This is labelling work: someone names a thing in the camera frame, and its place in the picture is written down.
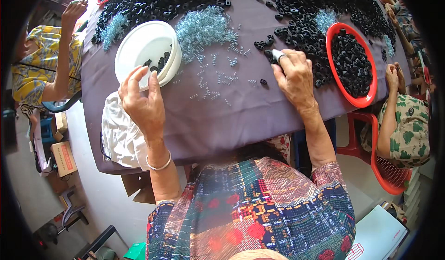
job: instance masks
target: yellow patterned shirt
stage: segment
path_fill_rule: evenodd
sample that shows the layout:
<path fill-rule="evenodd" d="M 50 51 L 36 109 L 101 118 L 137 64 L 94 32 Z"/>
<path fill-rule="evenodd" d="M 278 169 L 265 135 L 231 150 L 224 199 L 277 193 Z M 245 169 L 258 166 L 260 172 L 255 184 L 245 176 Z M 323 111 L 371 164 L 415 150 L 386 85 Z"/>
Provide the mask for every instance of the yellow patterned shirt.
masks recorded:
<path fill-rule="evenodd" d="M 60 27 L 41 25 L 29 33 L 26 39 L 35 42 L 39 49 L 23 58 L 18 64 L 14 64 L 11 68 L 13 73 L 14 100 L 32 106 L 41 105 L 45 84 L 47 82 L 53 82 L 56 77 L 55 70 L 57 68 L 57 58 L 59 55 L 61 30 Z M 74 34 L 70 43 L 69 97 L 81 90 L 82 51 L 83 37 L 80 34 Z"/>

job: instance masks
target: white cloth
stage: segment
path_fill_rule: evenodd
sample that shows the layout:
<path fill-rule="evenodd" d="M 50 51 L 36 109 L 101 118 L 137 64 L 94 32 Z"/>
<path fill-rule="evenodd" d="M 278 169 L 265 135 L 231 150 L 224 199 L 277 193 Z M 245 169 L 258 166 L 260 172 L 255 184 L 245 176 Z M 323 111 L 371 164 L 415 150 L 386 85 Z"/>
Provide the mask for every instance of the white cloth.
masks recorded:
<path fill-rule="evenodd" d="M 102 144 L 105 154 L 112 161 L 126 168 L 149 170 L 144 135 L 125 112 L 117 92 L 111 93 L 105 100 Z"/>

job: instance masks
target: white plastic bowl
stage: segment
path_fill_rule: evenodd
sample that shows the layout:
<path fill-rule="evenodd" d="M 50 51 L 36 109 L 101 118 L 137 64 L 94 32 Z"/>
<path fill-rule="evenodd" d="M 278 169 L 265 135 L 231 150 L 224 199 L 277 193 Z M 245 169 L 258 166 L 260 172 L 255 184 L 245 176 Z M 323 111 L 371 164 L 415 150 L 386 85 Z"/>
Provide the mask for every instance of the white plastic bowl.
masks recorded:
<path fill-rule="evenodd" d="M 160 86 L 166 85 L 177 73 L 181 65 L 182 51 L 176 32 L 166 22 L 150 21 L 138 25 L 123 39 L 116 53 L 114 70 L 119 83 L 124 81 L 136 66 L 151 59 L 150 67 L 157 66 L 164 52 L 170 57 L 158 74 Z M 139 82 L 140 91 L 148 90 L 149 73 Z"/>

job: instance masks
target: silver bangle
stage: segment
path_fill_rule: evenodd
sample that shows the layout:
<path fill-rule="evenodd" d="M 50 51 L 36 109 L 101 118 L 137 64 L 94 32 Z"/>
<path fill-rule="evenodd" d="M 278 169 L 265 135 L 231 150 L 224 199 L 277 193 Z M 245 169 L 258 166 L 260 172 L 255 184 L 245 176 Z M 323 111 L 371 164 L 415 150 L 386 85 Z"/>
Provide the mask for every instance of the silver bangle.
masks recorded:
<path fill-rule="evenodd" d="M 167 150 L 167 151 L 168 151 L 168 154 L 169 154 L 168 161 L 167 161 L 167 163 L 164 164 L 164 166 L 162 166 L 161 168 L 154 168 L 153 166 L 151 166 L 151 165 L 148 163 L 148 155 L 147 155 L 147 157 L 145 157 L 145 161 L 147 162 L 148 167 L 151 168 L 151 169 L 153 169 L 153 170 L 156 170 L 156 171 L 158 171 L 158 170 L 162 170 L 162 169 L 166 168 L 166 167 L 170 164 L 170 162 L 171 162 L 171 153 L 170 153 L 170 150 Z"/>

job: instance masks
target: purple tablecloth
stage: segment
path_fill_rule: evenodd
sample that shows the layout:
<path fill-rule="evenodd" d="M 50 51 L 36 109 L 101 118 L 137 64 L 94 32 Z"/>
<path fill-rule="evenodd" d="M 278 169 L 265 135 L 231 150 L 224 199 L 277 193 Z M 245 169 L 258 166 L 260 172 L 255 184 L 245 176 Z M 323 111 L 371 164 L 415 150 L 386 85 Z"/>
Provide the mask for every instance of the purple tablecloth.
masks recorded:
<path fill-rule="evenodd" d="M 244 145 L 265 140 L 277 135 L 303 129 L 300 116 L 281 93 L 273 76 L 272 69 L 263 52 L 258 51 L 254 41 L 261 41 L 267 35 L 273 34 L 276 27 L 283 27 L 286 21 L 275 20 L 275 10 L 264 5 L 264 1 L 231 0 L 232 6 L 226 10 L 233 20 L 231 24 L 237 30 L 241 23 L 241 30 L 237 30 L 239 46 L 244 51 L 251 49 L 247 57 L 227 52 L 227 44 L 215 44 L 206 47 L 204 64 L 208 64 L 203 74 L 204 82 L 208 83 L 210 92 L 220 92 L 221 96 L 215 100 L 210 98 L 190 99 L 198 94 L 202 97 L 205 87 L 198 86 L 200 64 L 194 60 L 188 65 L 181 65 L 184 73 L 178 78 L 181 82 L 169 83 L 162 87 L 162 97 L 165 103 L 165 143 L 170 149 L 172 158 L 177 165 L 193 163 L 219 151 L 232 150 Z M 102 46 L 91 43 L 95 32 L 96 22 L 99 18 L 99 8 L 92 11 L 88 27 L 84 54 L 82 57 L 82 100 L 85 111 L 88 136 L 97 169 L 108 174 L 129 174 L 141 172 L 139 168 L 124 168 L 111 161 L 104 162 L 101 154 L 100 131 L 102 110 L 105 98 L 119 87 L 114 74 L 114 58 L 119 44 L 114 44 L 105 52 Z M 179 18 L 170 22 L 175 25 Z M 341 20 L 351 26 L 349 16 Z M 382 100 L 387 94 L 385 82 L 386 63 L 381 57 L 381 46 L 385 42 L 372 39 L 374 45 L 370 46 L 377 68 L 378 90 L 374 102 Z M 276 49 L 286 48 L 281 40 L 274 44 Z M 213 66 L 211 53 L 219 52 L 216 66 Z M 227 56 L 238 58 L 235 67 L 229 66 Z M 403 52 L 402 44 L 397 37 L 396 55 L 389 58 L 388 63 L 398 61 L 405 74 L 405 81 L 411 84 L 408 64 Z M 236 72 L 239 77 L 231 85 L 217 84 L 216 71 L 231 76 Z M 256 87 L 248 82 L 257 80 Z M 259 84 L 260 79 L 268 81 L 268 87 Z M 356 108 L 352 106 L 341 94 L 337 85 L 331 83 L 314 90 L 315 98 L 320 105 L 323 120 L 343 115 Z"/>

